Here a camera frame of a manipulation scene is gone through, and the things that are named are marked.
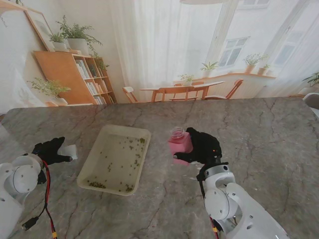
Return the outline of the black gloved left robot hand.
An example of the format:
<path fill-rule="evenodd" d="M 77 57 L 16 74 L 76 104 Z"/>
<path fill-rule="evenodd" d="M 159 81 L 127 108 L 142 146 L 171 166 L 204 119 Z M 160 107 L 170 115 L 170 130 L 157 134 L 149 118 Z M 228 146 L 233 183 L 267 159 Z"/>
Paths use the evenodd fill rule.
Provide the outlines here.
<path fill-rule="evenodd" d="M 71 162 L 73 159 L 70 156 L 58 154 L 58 150 L 65 141 L 65 137 L 54 138 L 51 141 L 38 143 L 34 146 L 32 154 L 37 155 L 47 165 L 62 162 Z"/>

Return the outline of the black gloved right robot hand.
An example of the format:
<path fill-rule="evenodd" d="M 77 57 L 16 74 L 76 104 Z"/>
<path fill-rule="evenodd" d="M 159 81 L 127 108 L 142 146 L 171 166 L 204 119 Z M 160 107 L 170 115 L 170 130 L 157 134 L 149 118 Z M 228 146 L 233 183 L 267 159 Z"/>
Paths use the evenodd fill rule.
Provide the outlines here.
<path fill-rule="evenodd" d="M 221 163 L 222 150 L 217 138 L 205 132 L 198 132 L 192 127 L 188 127 L 186 132 L 190 134 L 193 150 L 190 153 L 177 152 L 173 155 L 174 159 L 187 163 Z"/>

